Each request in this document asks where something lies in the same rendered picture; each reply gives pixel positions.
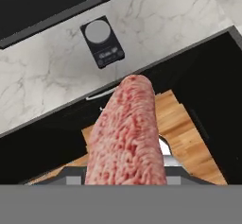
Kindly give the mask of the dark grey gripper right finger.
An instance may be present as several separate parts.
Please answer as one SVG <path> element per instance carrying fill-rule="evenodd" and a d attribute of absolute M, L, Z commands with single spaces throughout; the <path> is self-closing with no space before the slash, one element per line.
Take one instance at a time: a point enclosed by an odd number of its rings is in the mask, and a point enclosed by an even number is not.
<path fill-rule="evenodd" d="M 168 185 L 211 185 L 211 183 L 208 181 L 191 176 L 180 166 L 166 166 L 164 169 Z"/>

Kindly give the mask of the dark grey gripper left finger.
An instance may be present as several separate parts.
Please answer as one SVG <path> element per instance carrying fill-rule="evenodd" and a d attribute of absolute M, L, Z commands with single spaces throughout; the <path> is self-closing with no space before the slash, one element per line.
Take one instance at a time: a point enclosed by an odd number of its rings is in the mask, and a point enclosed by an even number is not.
<path fill-rule="evenodd" d="M 66 166 L 57 176 L 37 181 L 35 185 L 83 185 L 86 170 L 86 166 Z"/>

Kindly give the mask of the raw red steak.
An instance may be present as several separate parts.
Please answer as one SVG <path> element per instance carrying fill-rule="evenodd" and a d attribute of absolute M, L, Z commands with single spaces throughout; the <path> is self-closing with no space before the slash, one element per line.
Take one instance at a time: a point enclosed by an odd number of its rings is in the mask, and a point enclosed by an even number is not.
<path fill-rule="evenodd" d="M 89 138 L 89 185 L 165 185 L 155 95 L 141 75 L 122 80 Z"/>

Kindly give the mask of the black digital scale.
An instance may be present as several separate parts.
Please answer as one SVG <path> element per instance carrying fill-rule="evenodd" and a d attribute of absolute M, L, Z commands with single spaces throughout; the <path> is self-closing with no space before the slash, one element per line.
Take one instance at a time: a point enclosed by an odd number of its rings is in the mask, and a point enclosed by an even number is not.
<path fill-rule="evenodd" d="M 125 58 L 125 52 L 106 16 L 82 25 L 80 31 L 99 69 Z"/>

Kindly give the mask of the black cabinet panel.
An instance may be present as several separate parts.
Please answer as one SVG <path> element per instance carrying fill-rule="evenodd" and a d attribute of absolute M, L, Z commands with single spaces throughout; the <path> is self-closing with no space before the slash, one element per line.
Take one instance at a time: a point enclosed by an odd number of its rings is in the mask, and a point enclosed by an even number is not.
<path fill-rule="evenodd" d="M 228 184 L 242 185 L 242 34 L 235 27 L 182 55 L 173 86 Z"/>

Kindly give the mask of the black appliance with grey edge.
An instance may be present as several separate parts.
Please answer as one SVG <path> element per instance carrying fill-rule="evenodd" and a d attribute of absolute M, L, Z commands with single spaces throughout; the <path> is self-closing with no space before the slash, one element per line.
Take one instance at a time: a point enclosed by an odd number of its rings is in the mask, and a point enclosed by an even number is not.
<path fill-rule="evenodd" d="M 0 0 L 0 49 L 111 0 Z"/>

